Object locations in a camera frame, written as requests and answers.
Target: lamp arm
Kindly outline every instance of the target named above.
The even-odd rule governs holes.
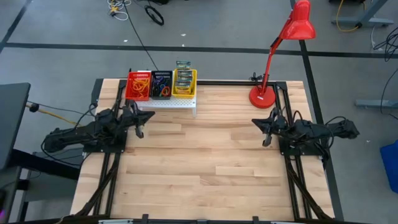
[[[283,41],[283,39],[281,38],[281,35],[282,35],[283,31],[285,31],[287,25],[289,25],[290,22],[292,21],[292,12],[293,11],[290,12],[289,18],[286,20],[286,23],[285,23],[284,27],[280,31],[278,37],[271,44],[271,47],[269,49],[266,72],[264,73],[264,78],[262,79],[262,88],[261,88],[261,94],[262,95],[266,92],[266,87],[267,87],[267,82],[268,82],[268,77],[269,77],[269,69],[271,67],[272,56],[275,54],[276,49],[279,47],[280,43]]]

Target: yellow cable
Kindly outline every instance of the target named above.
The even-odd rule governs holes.
[[[338,30],[340,30],[340,31],[342,31],[342,32],[352,32],[352,31],[358,29],[359,27],[356,26],[356,27],[354,27],[354,28],[352,28],[352,29],[350,29],[350,30],[343,30],[343,29],[341,29],[340,26],[338,25],[338,15],[340,14],[340,9],[341,9],[341,6],[343,5],[343,2],[344,2],[344,0],[341,0],[340,5],[338,6],[338,10],[337,10],[337,14],[336,14],[336,25],[337,25]]]
[[[42,110],[42,109],[38,109],[38,112],[41,112],[41,113],[43,113],[43,114],[48,114],[48,115],[50,115],[50,116],[56,117],[56,118],[58,118],[58,119],[61,119],[61,120],[66,121],[66,122],[68,122],[68,123],[70,123],[70,124],[73,124],[73,125],[76,125],[76,124],[77,124],[76,122],[69,121],[69,120],[67,120],[67,119],[65,119],[65,118],[63,118],[63,117],[61,117],[61,116],[59,116],[59,115],[57,115],[57,114],[55,114],[55,113],[51,113],[51,112],[49,112],[49,111],[45,111],[45,110]]]

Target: lamp shade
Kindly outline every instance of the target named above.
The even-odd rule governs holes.
[[[316,36],[310,18],[311,3],[299,0],[294,4],[291,21],[285,26],[280,37],[285,40],[307,40]]]

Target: gray floor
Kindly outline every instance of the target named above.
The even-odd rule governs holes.
[[[15,19],[24,1],[0,0],[0,38]],[[398,23],[396,1],[389,1],[377,17]],[[151,46],[230,47],[268,49],[290,11],[288,0],[171,0],[156,6],[165,18],[163,27],[154,24],[143,9],[128,6],[144,44]],[[371,29],[341,33],[330,24],[336,4],[312,1],[311,20],[317,38],[308,40],[311,51],[371,53]],[[139,45],[128,22],[107,16],[105,1],[33,0],[9,42],[35,44]],[[344,5],[343,16],[359,14],[362,6]],[[380,42],[396,26],[376,28]],[[297,41],[285,41],[280,49],[300,50]],[[266,55],[197,52],[151,52],[160,69],[171,69],[176,60],[190,60],[200,78],[246,80],[262,73]],[[324,120],[343,115],[352,119],[361,135],[355,140],[336,139],[332,148],[336,182],[345,220],[367,223],[398,223],[398,195],[389,189],[379,148],[393,143],[398,121],[378,110],[354,106],[358,98],[379,99],[396,60],[310,57]],[[95,78],[125,77],[133,70],[153,69],[145,52],[118,50],[59,50],[5,48],[0,54],[0,83],[29,82],[29,99],[43,104],[87,110]],[[302,80],[309,101],[307,78],[301,56],[276,55],[271,80]],[[386,98],[395,99],[392,80]],[[78,116],[62,113],[70,119]],[[44,136],[54,127],[69,127],[43,114],[26,112],[16,148],[38,151]],[[70,198],[40,202],[29,218],[44,218],[40,210],[56,208],[67,215]]]

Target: wooden tabletop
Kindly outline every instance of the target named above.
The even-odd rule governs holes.
[[[113,106],[118,83],[118,79],[103,81],[97,111]],[[299,110],[311,120],[303,83],[287,82],[287,86],[292,111]],[[264,135],[251,122],[267,118],[272,107],[252,106],[250,89],[198,85],[196,118],[191,110],[159,109],[144,127],[145,138],[138,139],[131,128],[111,217],[141,218],[146,213],[153,219],[293,220],[277,138],[262,147]],[[96,190],[103,156],[93,153],[83,164],[72,214]],[[334,217],[321,160],[302,156],[302,163],[308,191]],[[296,192],[304,217],[302,198]]]

